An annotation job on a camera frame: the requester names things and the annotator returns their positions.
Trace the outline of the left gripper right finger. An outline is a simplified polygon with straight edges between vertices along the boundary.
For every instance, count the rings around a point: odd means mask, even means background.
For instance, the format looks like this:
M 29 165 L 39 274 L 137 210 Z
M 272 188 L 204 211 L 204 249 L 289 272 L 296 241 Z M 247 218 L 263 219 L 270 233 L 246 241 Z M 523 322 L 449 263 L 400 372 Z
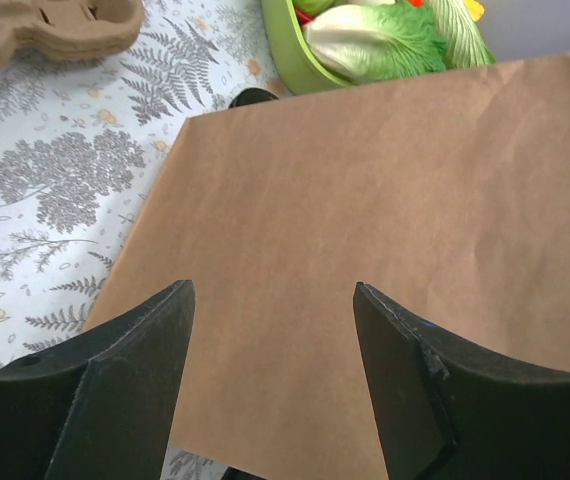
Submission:
M 488 350 L 360 283 L 358 342 L 391 479 L 570 479 L 570 372 Z

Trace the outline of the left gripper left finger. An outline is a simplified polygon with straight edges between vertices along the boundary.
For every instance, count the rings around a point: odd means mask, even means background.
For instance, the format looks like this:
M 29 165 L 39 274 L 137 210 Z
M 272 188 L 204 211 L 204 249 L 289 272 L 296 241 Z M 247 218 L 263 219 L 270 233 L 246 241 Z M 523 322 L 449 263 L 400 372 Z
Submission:
M 0 368 L 0 479 L 157 479 L 195 312 L 177 281 Z

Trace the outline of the brown paper bag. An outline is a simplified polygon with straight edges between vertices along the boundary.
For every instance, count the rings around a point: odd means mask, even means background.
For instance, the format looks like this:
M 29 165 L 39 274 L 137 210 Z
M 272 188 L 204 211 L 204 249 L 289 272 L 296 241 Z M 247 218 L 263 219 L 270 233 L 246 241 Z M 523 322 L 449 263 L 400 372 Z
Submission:
M 570 54 L 188 119 L 87 327 L 179 279 L 173 445 L 267 479 L 391 479 L 358 284 L 570 372 Z

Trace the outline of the brown pulp cup carrier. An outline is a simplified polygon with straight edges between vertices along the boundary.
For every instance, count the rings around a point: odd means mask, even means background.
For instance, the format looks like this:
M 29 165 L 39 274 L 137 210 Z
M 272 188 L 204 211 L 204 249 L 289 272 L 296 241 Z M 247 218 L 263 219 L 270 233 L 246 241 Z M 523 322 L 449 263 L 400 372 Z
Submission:
M 26 48 L 57 61 L 123 52 L 144 19 L 141 1 L 0 1 L 0 69 Z

